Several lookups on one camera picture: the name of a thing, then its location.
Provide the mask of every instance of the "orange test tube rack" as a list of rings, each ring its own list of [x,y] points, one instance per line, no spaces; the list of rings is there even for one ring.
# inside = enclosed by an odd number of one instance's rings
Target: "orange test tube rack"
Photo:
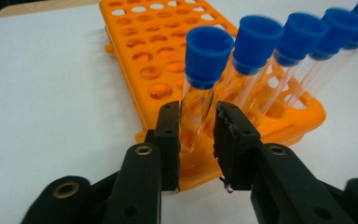
[[[210,25],[225,29],[235,36],[237,28],[204,0],[103,0],[100,9],[110,43],[105,46],[115,53],[132,102],[143,129],[135,135],[143,142],[147,130],[156,128],[162,105],[180,101],[185,71],[186,33],[194,27]],[[280,78],[282,70],[268,65],[259,85]],[[297,86],[291,79],[280,99],[256,127],[264,143],[286,146],[321,125],[325,119],[323,106],[304,93],[303,108],[285,107],[284,98]],[[180,188],[187,190],[221,175],[213,157],[213,139],[204,136],[203,150],[208,157],[200,159],[194,169],[181,170]]]

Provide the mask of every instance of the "plastic tube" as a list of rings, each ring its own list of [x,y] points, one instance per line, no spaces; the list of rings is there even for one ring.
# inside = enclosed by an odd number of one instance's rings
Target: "plastic tube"
[[[352,12],[358,14],[358,3]],[[328,83],[333,80],[338,71],[342,69],[349,61],[358,53],[358,33],[339,53],[334,56],[328,65],[320,71],[320,77],[315,83],[308,88],[308,92],[312,95],[318,94]]]
[[[240,21],[235,49],[227,64],[221,90],[215,97],[203,130],[213,137],[215,106],[217,101],[232,103],[239,108],[248,101],[251,91],[260,77],[260,70],[275,49],[282,35],[282,27],[276,21],[262,16],[247,16]]]
[[[350,44],[358,34],[358,14],[329,8],[322,21],[329,25],[330,30],[297,70],[296,78],[301,82],[287,99],[286,105],[293,105],[304,91],[312,95],[319,92],[352,56],[352,52],[339,50]]]
[[[260,123],[261,118],[267,112],[270,116],[280,116],[282,111],[279,108],[282,103],[277,102],[277,97],[296,71],[299,63],[326,34],[327,26],[309,14],[293,13],[288,17],[283,30],[284,33],[271,57],[272,66],[279,66],[282,69],[282,74],[264,80],[264,86],[254,90],[256,94],[254,100],[243,108],[243,112],[248,118],[251,118],[251,122],[255,126]],[[270,81],[274,79],[277,80],[277,83],[271,85]]]
[[[197,165],[202,123],[213,100],[214,83],[221,77],[233,45],[228,33],[213,27],[201,26],[186,36],[186,76],[179,121],[184,169]]]

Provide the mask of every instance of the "white table surface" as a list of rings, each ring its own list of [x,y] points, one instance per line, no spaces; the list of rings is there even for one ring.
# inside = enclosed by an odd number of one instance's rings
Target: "white table surface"
[[[354,0],[210,0],[234,24],[263,14],[322,16]],[[117,171],[141,125],[108,43],[98,5],[0,19],[0,224],[20,223],[51,181],[91,184]],[[358,55],[318,97],[324,125],[292,146],[321,180],[343,189],[358,177]],[[219,180],[163,193],[162,223],[256,223],[249,192]]]

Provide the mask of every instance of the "metal screw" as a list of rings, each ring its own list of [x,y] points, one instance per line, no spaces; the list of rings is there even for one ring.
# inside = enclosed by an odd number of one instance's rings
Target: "metal screw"
[[[135,153],[140,156],[148,155],[148,154],[152,153],[152,151],[153,151],[153,149],[151,147],[147,147],[147,146],[141,146],[141,147],[137,147],[135,149]]]
[[[53,192],[53,196],[58,199],[68,198],[77,193],[79,184],[76,182],[66,182],[59,185]]]
[[[272,154],[275,154],[277,156],[285,156],[286,155],[286,150],[284,150],[283,148],[271,147],[269,150],[271,151]]]

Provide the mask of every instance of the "test tube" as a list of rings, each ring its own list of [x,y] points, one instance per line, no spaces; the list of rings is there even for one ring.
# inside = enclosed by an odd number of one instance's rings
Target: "test tube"
[[[281,37],[282,27],[276,21],[263,16],[247,16],[240,21],[235,49],[227,64],[225,79],[214,98],[203,131],[213,138],[217,101],[225,101],[243,107],[260,77],[260,71],[275,49]]]
[[[202,124],[213,101],[214,84],[221,77],[234,45],[227,32],[208,26],[186,36],[186,67],[180,108],[181,168],[197,165],[202,149],[197,146]]]
[[[282,69],[281,74],[265,77],[263,86],[254,90],[255,98],[242,108],[255,126],[267,112],[270,116],[280,116],[284,104],[277,100],[277,97],[297,66],[315,48],[327,30],[324,22],[310,14],[297,12],[289,15],[283,26],[283,35],[271,57],[272,66]],[[275,85],[271,85],[271,80],[276,80]]]
[[[358,14],[345,9],[329,8],[322,21],[329,25],[329,32],[297,70],[296,78],[301,81],[286,100],[288,106],[293,105],[304,91],[316,94],[349,59],[345,53],[338,52],[358,34]]]
[[[358,4],[352,10],[352,12],[358,14]],[[308,91],[314,96],[318,94],[328,83],[333,80],[340,69],[342,69],[348,61],[358,53],[358,33],[356,36],[343,47],[337,55],[335,55],[327,65],[319,71],[319,75],[315,76],[313,85],[310,85]]]

